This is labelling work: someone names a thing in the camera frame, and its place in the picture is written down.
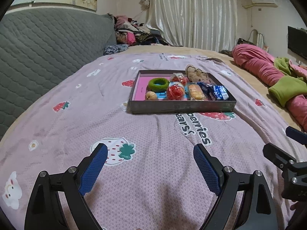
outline beige round ball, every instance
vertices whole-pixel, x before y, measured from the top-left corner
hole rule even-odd
[[[157,100],[158,96],[154,92],[147,92],[145,95],[146,100]]]

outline green fleece fabric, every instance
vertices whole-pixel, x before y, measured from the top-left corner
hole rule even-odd
[[[288,58],[275,58],[274,66],[279,69],[284,75],[289,75],[297,78],[297,75],[294,73],[293,69],[289,65]]]
[[[307,84],[303,80],[304,78],[284,76],[269,88],[269,93],[278,99],[282,107],[285,107],[291,98],[300,94],[307,95]]]

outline pink blanket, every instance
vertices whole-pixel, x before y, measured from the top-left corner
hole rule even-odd
[[[232,55],[238,66],[260,78],[269,87],[284,76],[274,67],[275,58],[259,47],[248,44],[237,45],[232,50]],[[296,96],[286,103],[286,108],[307,131],[307,99],[303,95]]]
[[[187,64],[210,72],[228,88],[237,100],[234,113],[129,113],[127,99],[139,70],[184,70]],[[103,56],[36,101],[3,141],[0,206],[17,230],[24,229],[39,172],[64,172],[104,143],[107,162],[85,195],[103,229],[198,230],[216,201],[193,158],[194,145],[203,143],[237,172],[263,172],[284,229],[292,203],[281,197],[281,172],[262,149],[272,142],[298,161],[307,160],[306,148],[285,136],[287,126],[224,63],[166,53]],[[122,148],[134,152],[122,158]],[[60,198],[70,229],[76,229],[62,193]],[[225,230],[232,229],[241,198],[238,193]]]

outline blue patterned cloth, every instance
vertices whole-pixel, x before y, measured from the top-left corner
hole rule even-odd
[[[111,45],[104,48],[104,54],[103,55],[110,55],[114,53],[120,53],[123,51],[126,51],[128,49],[128,44],[121,44],[121,45]]]

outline green fuzzy ring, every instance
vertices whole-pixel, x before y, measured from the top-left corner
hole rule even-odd
[[[155,93],[165,92],[168,85],[169,81],[165,78],[155,78],[148,82],[148,88]]]

